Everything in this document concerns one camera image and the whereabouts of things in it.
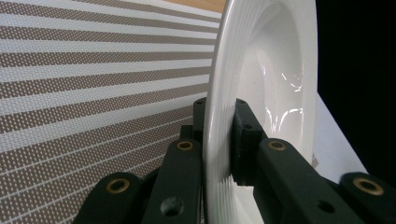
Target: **black background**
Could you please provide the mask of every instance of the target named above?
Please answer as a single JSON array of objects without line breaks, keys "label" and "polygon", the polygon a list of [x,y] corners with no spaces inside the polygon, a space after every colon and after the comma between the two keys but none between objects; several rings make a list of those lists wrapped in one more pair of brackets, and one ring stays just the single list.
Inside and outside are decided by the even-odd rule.
[{"label": "black background", "polygon": [[396,188],[396,7],[317,0],[317,14],[318,93],[367,171]]}]

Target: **white stripe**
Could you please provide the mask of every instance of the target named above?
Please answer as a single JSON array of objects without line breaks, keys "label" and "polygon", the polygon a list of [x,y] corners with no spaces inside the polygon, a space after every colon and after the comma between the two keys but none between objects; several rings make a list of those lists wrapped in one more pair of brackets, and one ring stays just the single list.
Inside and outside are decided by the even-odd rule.
[{"label": "white stripe", "polygon": [[163,91],[207,83],[209,75],[197,77],[180,77],[149,82],[138,82],[116,86],[105,86],[91,89],[60,91],[17,98],[0,99],[0,116],[49,107],[72,105],[95,100],[134,95],[150,91]]},{"label": "white stripe", "polygon": [[123,0],[123,2],[134,2],[139,4],[152,5],[155,7],[163,7],[167,9],[197,14],[201,16],[213,17],[217,19],[221,18],[221,13],[218,12],[203,10],[196,7],[186,7],[179,4],[169,3],[163,0]]},{"label": "white stripe", "polygon": [[63,224],[63,223],[71,222],[71,221],[73,221],[75,219],[76,216],[77,216],[77,214],[73,214],[72,216],[67,217],[64,220],[62,220],[60,222],[57,222],[57,224]]},{"label": "white stripe", "polygon": [[0,67],[0,82],[206,67],[211,64],[211,59],[199,59],[138,63],[88,63],[29,67]]},{"label": "white stripe", "polygon": [[0,52],[213,52],[214,46],[0,39]]},{"label": "white stripe", "polygon": [[[157,142],[155,142],[155,143],[149,144],[148,146],[154,145],[154,144],[156,144],[156,143],[160,143],[161,141],[170,139],[170,138],[175,137],[175,136],[176,136],[176,135],[173,135],[173,136],[171,136],[171,137],[168,137],[168,138],[165,138],[165,139],[163,139],[163,140],[157,141]],[[149,163],[149,162],[156,161],[156,160],[160,159],[161,157],[163,157],[163,155],[158,156],[158,157],[155,157],[155,158],[152,158],[152,159],[150,159],[150,160],[148,160],[148,161],[145,161],[145,162],[143,162],[143,163],[137,164],[136,166],[134,166],[134,167],[132,167],[132,168],[129,168],[129,169],[127,169],[127,170],[124,170],[123,172],[129,171],[129,170],[131,170],[131,169],[135,169],[135,168],[140,167],[140,166],[142,166],[142,165],[145,165],[145,164],[147,164],[147,163]],[[77,194],[77,193],[82,192],[83,190],[93,188],[93,186],[95,186],[95,185],[96,185],[96,183],[90,184],[89,186],[86,186],[86,187],[84,187],[84,188],[82,188],[82,189],[79,189],[79,190],[77,190],[77,191],[74,191],[74,192],[72,192],[72,193],[66,194],[66,195],[64,195],[64,196],[61,197],[61,198],[58,198],[58,199],[56,199],[56,200],[54,200],[54,201],[51,201],[50,203],[45,203],[45,204],[43,204],[43,205],[41,205],[41,206],[39,206],[39,207],[37,207],[37,208],[35,208],[35,209],[29,210],[29,211],[26,212],[26,213],[18,214],[16,217],[13,217],[13,218],[7,220],[6,222],[4,222],[4,224],[13,222],[13,221],[15,221],[15,220],[17,220],[17,219],[20,219],[20,218],[22,218],[22,217],[29,216],[29,215],[31,215],[33,212],[36,212],[36,211],[38,211],[38,210],[40,210],[40,209],[43,209],[43,208],[45,208],[45,207],[48,207],[48,206],[54,204],[54,203],[57,203],[57,202],[62,201],[62,200],[64,200],[64,199],[66,199],[66,198],[69,198],[69,197],[71,197],[71,196],[73,196],[73,195],[75,195],[75,194]]]},{"label": "white stripe", "polygon": [[35,188],[37,188],[37,187],[43,186],[43,185],[45,185],[45,184],[48,184],[48,183],[50,183],[50,182],[52,182],[52,181],[59,180],[59,179],[61,179],[61,178],[63,178],[63,177],[66,177],[66,176],[68,176],[68,175],[72,175],[72,174],[78,173],[78,172],[83,171],[83,170],[85,170],[85,169],[87,169],[87,168],[90,168],[90,167],[93,167],[93,166],[102,164],[102,163],[107,162],[107,161],[115,160],[116,158],[122,157],[122,156],[127,155],[127,154],[129,154],[129,153],[131,153],[131,152],[135,152],[135,151],[140,150],[140,149],[142,149],[142,148],[155,145],[155,144],[160,143],[160,142],[162,142],[162,141],[164,141],[164,140],[167,140],[167,139],[170,139],[170,138],[174,138],[174,137],[177,137],[177,136],[179,136],[179,134],[174,134],[174,135],[171,135],[171,136],[167,136],[167,137],[165,137],[165,138],[163,138],[163,139],[159,139],[159,140],[157,140],[157,141],[150,142],[150,143],[148,143],[147,145],[144,145],[144,146],[141,146],[141,147],[133,147],[131,150],[122,152],[122,153],[120,153],[120,154],[116,154],[116,155],[114,155],[114,156],[112,156],[112,157],[108,157],[108,158],[106,158],[106,159],[104,159],[104,160],[96,161],[96,162],[91,163],[91,164],[89,164],[89,165],[87,165],[87,166],[83,166],[83,167],[80,167],[80,168],[78,168],[78,169],[76,169],[76,170],[73,170],[73,171],[71,171],[71,172],[69,172],[69,173],[65,173],[65,174],[62,174],[62,175],[55,176],[55,177],[53,177],[53,178],[51,178],[51,179],[45,180],[45,181],[43,181],[43,182],[39,182],[39,183],[34,184],[34,185],[32,185],[32,186],[29,186],[29,187],[27,187],[27,188],[25,188],[25,189],[18,189],[18,190],[16,190],[16,191],[12,192],[12,193],[9,193],[8,195],[5,195],[5,196],[1,197],[1,198],[0,198],[0,201],[2,201],[2,200],[4,200],[4,199],[7,199],[7,198],[11,198],[12,196],[17,195],[17,194],[19,195],[19,194],[21,194],[21,193],[23,193],[23,192],[25,192],[25,191],[27,191],[27,190],[29,190],[29,189],[35,189]]},{"label": "white stripe", "polygon": [[0,134],[0,153],[192,105],[206,92]]},{"label": "white stripe", "polygon": [[147,128],[147,129],[145,129],[145,130],[141,130],[141,131],[135,132],[135,133],[129,133],[129,134],[127,134],[127,135],[122,135],[122,136],[120,136],[120,137],[112,138],[112,139],[110,139],[110,140],[106,140],[106,141],[103,141],[103,142],[100,142],[100,143],[97,143],[97,144],[94,144],[94,145],[90,145],[90,146],[88,146],[88,147],[79,148],[79,149],[76,149],[76,150],[69,151],[69,152],[67,152],[67,153],[58,155],[58,156],[46,158],[46,159],[43,160],[43,161],[38,161],[38,162],[34,162],[34,163],[29,163],[29,164],[27,164],[27,165],[23,165],[23,166],[21,166],[21,167],[15,168],[15,169],[13,169],[13,170],[5,170],[5,171],[2,171],[3,173],[1,173],[0,176],[9,175],[9,174],[14,173],[14,172],[17,172],[17,171],[19,171],[19,170],[24,170],[24,169],[27,169],[27,168],[32,167],[32,166],[36,166],[36,165],[40,165],[40,164],[46,163],[46,162],[48,162],[48,161],[57,160],[57,159],[60,159],[60,158],[62,158],[62,157],[65,157],[65,156],[72,155],[72,154],[75,154],[75,153],[78,153],[78,152],[81,152],[81,151],[90,149],[90,148],[92,148],[92,147],[99,147],[99,146],[101,146],[101,145],[103,145],[103,144],[107,144],[107,143],[110,143],[110,142],[113,142],[113,141],[117,141],[117,140],[122,139],[122,138],[125,138],[125,137],[137,135],[137,134],[140,134],[140,133],[147,133],[147,132],[153,131],[153,130],[155,130],[155,129],[159,129],[159,128],[161,128],[161,127],[164,127],[164,126],[167,126],[167,125],[171,125],[171,124],[174,124],[174,123],[178,123],[178,122],[181,122],[182,120],[191,119],[191,118],[192,118],[192,116],[189,116],[189,117],[186,117],[186,118],[183,118],[183,119],[173,120],[173,121],[171,121],[171,122],[163,123],[163,124],[160,124],[160,125],[157,125],[157,126],[154,126],[154,127]]},{"label": "white stripe", "polygon": [[194,38],[216,39],[217,34],[176,30],[168,28],[120,25],[94,21],[73,21],[45,17],[0,14],[0,25],[35,27],[62,30],[95,31],[134,35],[170,35]]},{"label": "white stripe", "polygon": [[74,1],[4,0],[4,2],[33,4],[33,5],[42,6],[42,7],[57,7],[57,8],[72,9],[72,10],[77,10],[77,11],[87,11],[87,12],[102,13],[102,14],[107,14],[107,15],[123,16],[123,17],[129,17],[129,18],[141,18],[141,19],[147,19],[147,20],[170,21],[170,22],[199,25],[199,26],[206,26],[206,27],[214,27],[214,28],[219,27],[218,23],[211,22],[211,21],[198,21],[198,20],[193,20],[193,19],[189,19],[189,18],[169,16],[169,15],[155,13],[155,12],[139,11],[139,10],[133,10],[133,9],[119,8],[119,7],[106,7],[106,6],[96,5],[96,4],[74,2]]}]

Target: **perforated fabric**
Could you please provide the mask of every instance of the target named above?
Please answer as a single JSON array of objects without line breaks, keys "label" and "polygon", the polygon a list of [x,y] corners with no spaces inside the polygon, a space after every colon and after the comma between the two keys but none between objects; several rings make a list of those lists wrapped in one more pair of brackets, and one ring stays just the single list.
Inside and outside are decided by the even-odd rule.
[{"label": "perforated fabric", "polygon": [[71,222],[158,167],[205,97],[220,14],[160,1],[0,1],[0,222]]}]

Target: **striped backdrop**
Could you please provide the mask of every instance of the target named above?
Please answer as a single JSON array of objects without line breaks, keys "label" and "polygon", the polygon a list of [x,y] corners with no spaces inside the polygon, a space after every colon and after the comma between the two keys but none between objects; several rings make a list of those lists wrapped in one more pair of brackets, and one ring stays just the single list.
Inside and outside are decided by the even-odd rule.
[{"label": "striped backdrop", "polygon": [[0,1],[0,222],[69,223],[103,176],[158,167],[205,97],[220,14]]}]

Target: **black clamp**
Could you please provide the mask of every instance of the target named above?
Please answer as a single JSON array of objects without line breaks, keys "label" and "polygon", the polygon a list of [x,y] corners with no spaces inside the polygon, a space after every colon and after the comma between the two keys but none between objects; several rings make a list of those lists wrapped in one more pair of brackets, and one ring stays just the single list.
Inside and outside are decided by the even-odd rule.
[{"label": "black clamp", "polygon": [[[103,178],[74,223],[201,223],[205,98],[193,104],[193,125],[182,126],[157,169],[140,179]],[[268,138],[245,101],[237,100],[230,164],[234,181],[254,186],[266,224],[396,223],[396,190],[371,175],[322,176],[287,141]]]}]

